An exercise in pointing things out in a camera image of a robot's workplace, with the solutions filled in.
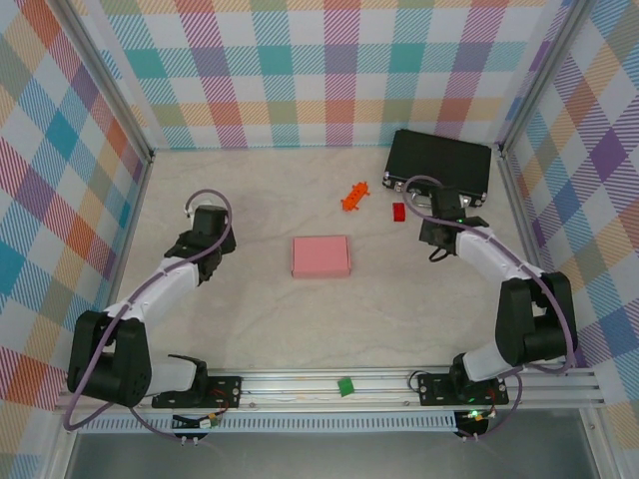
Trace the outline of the pink paper box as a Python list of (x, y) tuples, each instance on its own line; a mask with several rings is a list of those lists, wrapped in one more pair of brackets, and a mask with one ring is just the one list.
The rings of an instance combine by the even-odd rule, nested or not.
[(295, 237), (292, 241), (292, 276), (326, 279), (351, 272), (347, 236)]

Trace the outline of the black case with metal latches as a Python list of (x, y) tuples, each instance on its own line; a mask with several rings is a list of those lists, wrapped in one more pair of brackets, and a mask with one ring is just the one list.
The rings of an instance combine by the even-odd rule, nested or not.
[(483, 206), (487, 199), (492, 150), (484, 145), (407, 129), (394, 133), (382, 184), (396, 192), (414, 176), (429, 176), (458, 189), (466, 204)]

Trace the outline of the orange toy brick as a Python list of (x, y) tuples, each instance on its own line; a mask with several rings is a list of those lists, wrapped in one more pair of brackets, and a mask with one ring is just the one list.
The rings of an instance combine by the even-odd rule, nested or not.
[(359, 210), (359, 204), (362, 199), (370, 195), (367, 182), (359, 182), (351, 187), (350, 193), (340, 201), (341, 208), (345, 212), (353, 212)]

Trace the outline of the green lit controller board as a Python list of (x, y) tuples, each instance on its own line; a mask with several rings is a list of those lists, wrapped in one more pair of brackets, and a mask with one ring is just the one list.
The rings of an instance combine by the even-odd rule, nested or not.
[(490, 425), (490, 420), (495, 417), (495, 409), (469, 410), (455, 413), (455, 434), (461, 438), (470, 438), (475, 435), (485, 434)]

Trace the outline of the grey metal panel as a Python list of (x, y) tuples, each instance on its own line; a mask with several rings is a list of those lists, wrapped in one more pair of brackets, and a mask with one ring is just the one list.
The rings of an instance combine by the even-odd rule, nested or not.
[(229, 434), (181, 446), (150, 434), (83, 435), (65, 479), (599, 479), (576, 441), (520, 448), (504, 437)]

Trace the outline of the aluminium side rail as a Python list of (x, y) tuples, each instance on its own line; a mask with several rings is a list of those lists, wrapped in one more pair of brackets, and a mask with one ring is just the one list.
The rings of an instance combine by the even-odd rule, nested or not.
[(121, 288), (121, 283), (124, 277), (127, 261), (135, 236), (136, 227), (139, 221), (140, 213), (144, 204), (145, 195), (148, 189), (148, 184), (156, 159), (157, 152), (152, 151), (152, 155), (149, 161), (145, 164), (142, 170), (139, 187), (132, 204), (132, 209), (126, 223), (125, 231), (121, 236), (121, 239), (118, 241), (118, 246), (120, 247), (120, 249), (115, 256), (114, 262), (112, 263), (111, 276), (107, 280), (105, 287), (99, 290), (97, 302), (93, 304), (94, 310), (101, 311), (106, 306), (109, 306), (110, 304), (116, 302), (118, 299), (118, 294)]
[(560, 375), (575, 365), (578, 345), (570, 281), (561, 272), (535, 272), (540, 256), (508, 156), (497, 165), (510, 202), (525, 257), (515, 262), (527, 278), (505, 281), (500, 290), (496, 342), (507, 363)]

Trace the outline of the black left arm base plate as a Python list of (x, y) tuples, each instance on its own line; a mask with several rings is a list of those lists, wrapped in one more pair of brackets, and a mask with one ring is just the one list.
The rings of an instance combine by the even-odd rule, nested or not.
[(240, 376), (202, 376), (190, 389), (160, 393), (152, 398), (151, 404), (156, 409), (237, 409), (242, 380)]

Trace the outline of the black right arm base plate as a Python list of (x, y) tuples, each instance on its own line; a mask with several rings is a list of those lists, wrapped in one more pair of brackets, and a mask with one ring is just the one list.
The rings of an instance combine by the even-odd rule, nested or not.
[(506, 405), (509, 402), (503, 382), (489, 380), (456, 381), (449, 374), (418, 374), (417, 391), (421, 406)]

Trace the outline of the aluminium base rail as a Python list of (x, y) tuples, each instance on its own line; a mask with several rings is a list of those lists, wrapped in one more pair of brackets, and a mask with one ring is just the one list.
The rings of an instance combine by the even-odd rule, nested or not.
[[(422, 368), (358, 367), (328, 369), (210, 369), (208, 374), (240, 376), (240, 405), (234, 412), (380, 412), (431, 410), (580, 409), (604, 405), (603, 392), (590, 369), (554, 375), (526, 369), (504, 379), (506, 405), (421, 406), (418, 374), (448, 374), (445, 366)], [(337, 381), (350, 377), (354, 394), (341, 397)]]

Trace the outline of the aluminium corner post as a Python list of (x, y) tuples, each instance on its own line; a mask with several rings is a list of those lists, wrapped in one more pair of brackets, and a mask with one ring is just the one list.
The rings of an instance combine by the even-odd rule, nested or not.
[(136, 151), (147, 164), (154, 161), (154, 145), (141, 126), (141, 115), (131, 109), (135, 96), (127, 85), (133, 78), (122, 66), (124, 53), (117, 43), (98, 0), (47, 0), (55, 16), (71, 38), (81, 60), (104, 94), (116, 119)]
[(548, 0), (513, 77), (494, 137), (499, 152), (522, 135), (596, 0)]

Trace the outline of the aluminium frame leg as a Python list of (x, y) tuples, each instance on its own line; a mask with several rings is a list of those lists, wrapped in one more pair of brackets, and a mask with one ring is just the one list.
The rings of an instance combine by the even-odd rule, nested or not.
[(64, 413), (55, 411), (47, 423), (36, 479), (65, 479), (71, 468), (77, 431), (64, 427)]
[(618, 470), (613, 451), (608, 442), (599, 410), (596, 408), (581, 408), (579, 412), (599, 478), (618, 479)]

